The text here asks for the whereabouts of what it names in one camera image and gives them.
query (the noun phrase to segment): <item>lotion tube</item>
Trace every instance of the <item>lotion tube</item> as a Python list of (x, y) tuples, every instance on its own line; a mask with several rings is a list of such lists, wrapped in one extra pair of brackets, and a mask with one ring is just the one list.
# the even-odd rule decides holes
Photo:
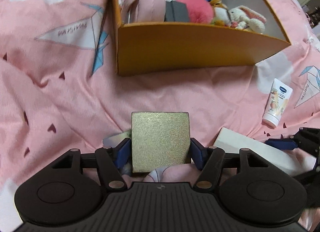
[(292, 93), (292, 88), (282, 83), (278, 79), (274, 79), (270, 91), (268, 104), (262, 116), (262, 121), (272, 128), (276, 128), (279, 124), (281, 116), (288, 104)]

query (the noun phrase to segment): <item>ribbed black surface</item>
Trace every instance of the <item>ribbed black surface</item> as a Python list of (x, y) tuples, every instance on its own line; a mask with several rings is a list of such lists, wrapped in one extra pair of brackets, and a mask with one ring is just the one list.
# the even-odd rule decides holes
[(91, 217), (64, 227), (45, 228), (26, 223), (17, 232), (303, 232), (298, 224), (255, 228), (229, 217), (211, 194), (188, 183), (134, 183), (110, 194)]

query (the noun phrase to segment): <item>cardboard box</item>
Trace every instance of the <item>cardboard box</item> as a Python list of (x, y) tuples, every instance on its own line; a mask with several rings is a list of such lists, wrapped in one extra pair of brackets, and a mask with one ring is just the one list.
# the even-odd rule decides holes
[(118, 1), (112, 0), (116, 65), (121, 76), (254, 65), (290, 45), (280, 20), (266, 0), (222, 0), (229, 9), (243, 5), (264, 15), (267, 19), (264, 34), (183, 22), (123, 24)]

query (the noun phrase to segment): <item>pink headphones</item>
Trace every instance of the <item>pink headphones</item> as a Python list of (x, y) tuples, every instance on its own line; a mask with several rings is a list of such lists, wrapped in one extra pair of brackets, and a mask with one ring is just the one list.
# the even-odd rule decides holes
[(164, 15), (165, 0), (123, 0), (123, 22), (163, 22)]

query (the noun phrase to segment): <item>pink bedsheet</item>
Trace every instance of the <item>pink bedsheet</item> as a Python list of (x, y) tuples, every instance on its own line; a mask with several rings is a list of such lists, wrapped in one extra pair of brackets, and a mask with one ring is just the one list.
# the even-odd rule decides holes
[[(320, 127), (320, 42), (296, 0), (268, 1), (293, 45), (255, 67), (122, 78), (107, 0), (0, 0), (0, 200), (70, 148), (93, 152), (130, 129), (133, 111), (189, 112), (191, 136), (206, 146), (221, 127), (259, 141)], [(293, 94), (272, 130), (261, 117), (274, 78)], [(198, 175), (190, 165), (167, 173)]]

